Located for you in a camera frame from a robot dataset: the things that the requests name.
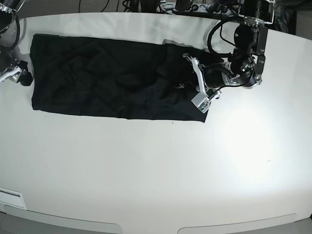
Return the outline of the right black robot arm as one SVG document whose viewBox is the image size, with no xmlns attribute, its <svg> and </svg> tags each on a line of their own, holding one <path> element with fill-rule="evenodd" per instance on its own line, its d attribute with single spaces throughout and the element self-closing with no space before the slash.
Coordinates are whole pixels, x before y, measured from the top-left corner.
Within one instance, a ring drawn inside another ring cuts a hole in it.
<svg viewBox="0 0 312 234">
<path fill-rule="evenodd" d="M 16 24 L 16 37 L 12 45 L 0 44 L 0 80 L 20 83 L 22 86 L 30 86 L 33 81 L 32 74 L 28 70 L 28 62 L 13 57 L 13 50 L 20 39 L 20 20 L 18 11 L 22 8 L 23 0 L 2 0 L 0 2 L 0 34 L 3 35 L 11 26 Z"/>
</svg>

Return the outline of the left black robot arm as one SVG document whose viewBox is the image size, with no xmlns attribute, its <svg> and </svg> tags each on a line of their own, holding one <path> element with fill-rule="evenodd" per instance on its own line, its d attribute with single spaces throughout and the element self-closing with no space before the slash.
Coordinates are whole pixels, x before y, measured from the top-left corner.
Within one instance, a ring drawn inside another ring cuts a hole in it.
<svg viewBox="0 0 312 234">
<path fill-rule="evenodd" d="M 196 68 L 203 76 L 204 94 L 216 98 L 226 87 L 253 88 L 262 82 L 265 48 L 268 36 L 267 24 L 273 23 L 274 0 L 214 0 L 207 5 L 208 13 L 231 11 L 232 15 L 221 17 L 220 22 L 208 34 L 209 52 L 226 62 L 211 65 L 199 63 Z M 219 53 L 212 47 L 212 38 L 228 22 L 238 23 L 234 32 L 231 53 Z"/>
</svg>

